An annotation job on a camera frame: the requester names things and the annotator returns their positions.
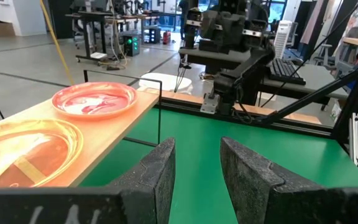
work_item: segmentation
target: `white stool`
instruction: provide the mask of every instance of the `white stool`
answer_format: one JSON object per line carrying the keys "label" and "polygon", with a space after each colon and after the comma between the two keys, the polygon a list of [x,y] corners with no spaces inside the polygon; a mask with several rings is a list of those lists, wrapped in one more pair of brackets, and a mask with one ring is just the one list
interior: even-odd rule
{"label": "white stool", "polygon": [[[177,84],[177,77],[175,75],[162,73],[146,73],[142,75],[141,78],[160,80],[162,82],[162,90],[164,91],[174,91]],[[139,85],[141,90],[144,90],[146,88],[153,88],[156,90],[160,89],[159,83],[147,80],[140,80]],[[193,85],[191,84],[191,80],[189,78],[183,77],[183,80],[181,81],[178,88],[178,93],[191,94],[192,89]]]}

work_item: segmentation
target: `keyboard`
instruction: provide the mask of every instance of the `keyboard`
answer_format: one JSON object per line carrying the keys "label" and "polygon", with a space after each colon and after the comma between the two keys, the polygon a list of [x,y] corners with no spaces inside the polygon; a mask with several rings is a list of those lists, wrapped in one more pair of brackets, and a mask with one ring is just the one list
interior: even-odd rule
{"label": "keyboard", "polygon": [[268,76],[270,80],[281,82],[293,83],[298,85],[305,85],[305,80],[295,73],[292,77],[291,74],[295,71],[294,64],[291,61],[275,58],[270,66],[271,74]]}

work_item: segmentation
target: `green tabletop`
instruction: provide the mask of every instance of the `green tabletop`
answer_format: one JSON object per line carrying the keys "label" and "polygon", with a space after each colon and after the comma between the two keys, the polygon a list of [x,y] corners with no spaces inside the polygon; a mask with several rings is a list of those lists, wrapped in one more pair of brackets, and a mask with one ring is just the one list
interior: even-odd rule
{"label": "green tabletop", "polygon": [[[155,142],[157,111],[147,113],[129,137]],[[323,186],[358,186],[358,168],[336,141],[163,111],[162,139],[176,139],[170,223],[237,223],[219,160],[222,136]],[[121,141],[81,186],[108,184],[151,150]]]}

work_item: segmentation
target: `window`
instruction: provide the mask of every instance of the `window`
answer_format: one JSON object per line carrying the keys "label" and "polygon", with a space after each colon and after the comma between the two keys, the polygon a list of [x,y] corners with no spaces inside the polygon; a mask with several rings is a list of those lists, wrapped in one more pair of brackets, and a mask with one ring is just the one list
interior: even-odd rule
{"label": "window", "polygon": [[287,0],[274,0],[270,5],[270,15],[268,17],[268,23],[272,23],[274,19],[280,21],[283,19],[285,6],[287,6]]}

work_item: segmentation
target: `office chair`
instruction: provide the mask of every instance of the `office chair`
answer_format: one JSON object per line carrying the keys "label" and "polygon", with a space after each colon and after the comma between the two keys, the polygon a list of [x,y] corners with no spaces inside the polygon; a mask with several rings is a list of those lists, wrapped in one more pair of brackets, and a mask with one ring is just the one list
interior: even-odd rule
{"label": "office chair", "polygon": [[321,47],[323,48],[324,56],[315,57],[316,64],[324,66],[329,71],[335,70],[335,57],[328,57],[328,50],[333,46],[331,44],[322,44]]}

